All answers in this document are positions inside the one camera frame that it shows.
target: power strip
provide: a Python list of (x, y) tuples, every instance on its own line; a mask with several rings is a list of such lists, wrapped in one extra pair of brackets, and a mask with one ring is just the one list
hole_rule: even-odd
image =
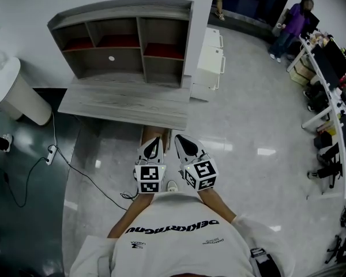
[(51, 165), (52, 164), (52, 160), (54, 159), (54, 156), (57, 153), (57, 148), (56, 148), (56, 146), (52, 145), (51, 148), (48, 151), (49, 151), (49, 154), (47, 155), (46, 164), (47, 165)]

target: wooden shelf unit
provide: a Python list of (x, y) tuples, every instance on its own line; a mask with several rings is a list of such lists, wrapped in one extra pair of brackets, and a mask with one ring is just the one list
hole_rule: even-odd
[(49, 29), (77, 78), (141, 73), (148, 84), (182, 86), (189, 9), (125, 6), (53, 20)]

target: black and white marker cube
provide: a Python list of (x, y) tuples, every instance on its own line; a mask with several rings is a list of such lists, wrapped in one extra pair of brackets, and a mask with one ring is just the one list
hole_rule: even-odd
[(165, 165), (136, 165), (139, 193), (159, 193), (166, 173)]
[(214, 159), (181, 165), (181, 169), (184, 171), (187, 183), (196, 191), (213, 187), (219, 175)]

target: red shelf lining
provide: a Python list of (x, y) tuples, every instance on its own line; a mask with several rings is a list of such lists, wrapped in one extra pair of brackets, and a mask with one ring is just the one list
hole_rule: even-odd
[(74, 38), (67, 42), (63, 51), (93, 48), (90, 37)]
[(138, 35), (106, 35), (100, 40), (97, 47), (131, 47), (139, 48)]
[[(126, 47), (139, 48), (138, 35), (106, 35), (103, 36), (96, 48), (103, 47)], [(82, 50), (94, 48), (90, 37), (74, 38), (67, 42), (63, 51)]]
[(185, 52), (179, 45), (148, 43), (144, 56), (184, 60)]

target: white drawer cabinet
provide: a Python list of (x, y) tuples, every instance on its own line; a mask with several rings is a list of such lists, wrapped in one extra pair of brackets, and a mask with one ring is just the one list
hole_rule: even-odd
[(215, 92), (218, 89), (218, 87), (219, 87), (219, 78), (218, 78), (218, 86), (216, 86), (215, 88), (209, 88), (204, 85), (194, 83), (192, 85), (191, 97), (210, 102), (214, 98)]
[(218, 79), (225, 69), (223, 50), (212, 46), (203, 46), (193, 83), (209, 88), (217, 86)]
[(219, 30), (206, 28), (203, 45), (223, 48), (223, 37), (219, 34)]

